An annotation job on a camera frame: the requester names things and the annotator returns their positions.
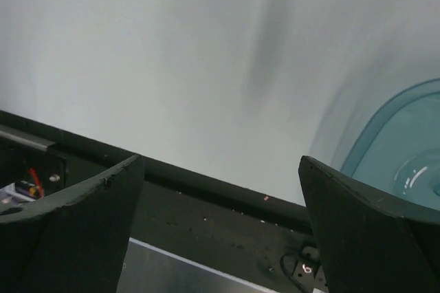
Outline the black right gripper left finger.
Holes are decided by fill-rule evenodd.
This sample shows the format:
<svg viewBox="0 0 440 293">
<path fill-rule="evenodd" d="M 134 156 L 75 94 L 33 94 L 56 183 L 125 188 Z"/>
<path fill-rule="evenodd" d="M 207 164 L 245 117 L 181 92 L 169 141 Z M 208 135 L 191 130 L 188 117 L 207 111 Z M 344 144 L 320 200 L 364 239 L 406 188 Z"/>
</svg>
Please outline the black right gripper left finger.
<svg viewBox="0 0 440 293">
<path fill-rule="evenodd" d="M 1 206 L 2 292 L 115 292 L 144 180 L 133 155 L 43 199 Z"/>
</svg>

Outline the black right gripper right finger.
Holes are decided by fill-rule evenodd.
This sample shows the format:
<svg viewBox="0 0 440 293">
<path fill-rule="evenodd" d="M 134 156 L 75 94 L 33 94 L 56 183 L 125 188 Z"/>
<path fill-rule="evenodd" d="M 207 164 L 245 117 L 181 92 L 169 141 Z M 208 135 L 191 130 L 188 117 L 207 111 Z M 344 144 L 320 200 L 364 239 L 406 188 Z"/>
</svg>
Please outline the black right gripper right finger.
<svg viewBox="0 0 440 293">
<path fill-rule="evenodd" d="M 303 156 L 298 167 L 330 292 L 438 292 L 439 211 Z"/>
</svg>

